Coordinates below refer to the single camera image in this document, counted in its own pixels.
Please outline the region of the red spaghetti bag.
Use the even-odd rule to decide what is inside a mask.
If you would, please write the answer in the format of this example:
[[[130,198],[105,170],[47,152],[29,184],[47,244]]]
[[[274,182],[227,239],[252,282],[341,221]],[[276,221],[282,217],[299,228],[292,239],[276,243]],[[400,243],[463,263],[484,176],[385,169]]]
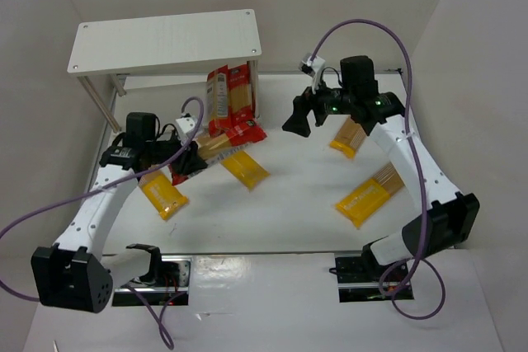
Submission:
[[[216,137],[202,134],[192,142],[198,144],[198,154],[207,162],[208,167],[212,167],[237,151],[243,150],[250,144],[261,142],[265,138],[267,138],[265,130],[256,121],[248,120]],[[198,171],[190,175],[173,175],[172,164],[168,167],[171,172],[173,185],[180,185],[202,172]]]

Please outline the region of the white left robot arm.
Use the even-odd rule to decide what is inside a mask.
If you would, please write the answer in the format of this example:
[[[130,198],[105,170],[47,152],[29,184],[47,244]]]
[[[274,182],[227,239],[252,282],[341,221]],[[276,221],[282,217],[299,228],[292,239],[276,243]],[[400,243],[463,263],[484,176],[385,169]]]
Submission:
[[[157,281],[163,268],[158,247],[133,243],[107,262],[101,260],[117,215],[139,180],[176,160],[200,131],[202,118],[191,118],[185,142],[164,145],[123,133],[102,154],[96,181],[79,211],[50,247],[38,247],[31,257],[40,303],[84,312],[101,312],[115,288],[133,279]]]

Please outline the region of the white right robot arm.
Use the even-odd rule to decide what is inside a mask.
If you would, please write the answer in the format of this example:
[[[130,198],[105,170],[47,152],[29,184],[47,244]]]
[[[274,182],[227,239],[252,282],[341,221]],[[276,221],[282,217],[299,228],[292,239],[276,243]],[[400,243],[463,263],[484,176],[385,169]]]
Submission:
[[[374,64],[365,56],[342,59],[341,85],[323,81],[325,62],[307,55],[300,70],[312,78],[310,86],[293,100],[286,132],[308,137],[308,115],[323,125],[329,115],[348,115],[388,156],[421,213],[400,231],[364,246],[364,260],[374,267],[427,258],[465,242],[479,211],[474,194],[463,193],[441,171],[413,128],[406,124],[403,103],[392,92],[381,93]]]

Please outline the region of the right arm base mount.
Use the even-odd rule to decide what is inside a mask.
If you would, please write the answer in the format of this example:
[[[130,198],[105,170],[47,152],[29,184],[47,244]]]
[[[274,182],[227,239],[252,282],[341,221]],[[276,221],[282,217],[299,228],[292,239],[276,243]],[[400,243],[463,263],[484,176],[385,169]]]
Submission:
[[[360,256],[335,256],[335,264],[328,272],[336,277],[337,291],[340,303],[378,302],[386,298],[379,291],[379,275],[371,274],[364,266]],[[392,291],[407,276],[408,267],[400,265],[391,272],[384,281],[384,289]],[[413,300],[413,290],[410,283],[395,296],[396,300]]]

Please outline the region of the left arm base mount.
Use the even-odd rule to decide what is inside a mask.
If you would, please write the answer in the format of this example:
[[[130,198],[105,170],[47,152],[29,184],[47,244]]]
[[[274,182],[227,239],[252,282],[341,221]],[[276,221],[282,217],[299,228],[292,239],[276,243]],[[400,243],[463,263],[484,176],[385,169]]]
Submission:
[[[164,255],[162,273],[147,282],[132,279],[132,286],[151,306],[187,306],[191,281],[191,258],[189,256]]]

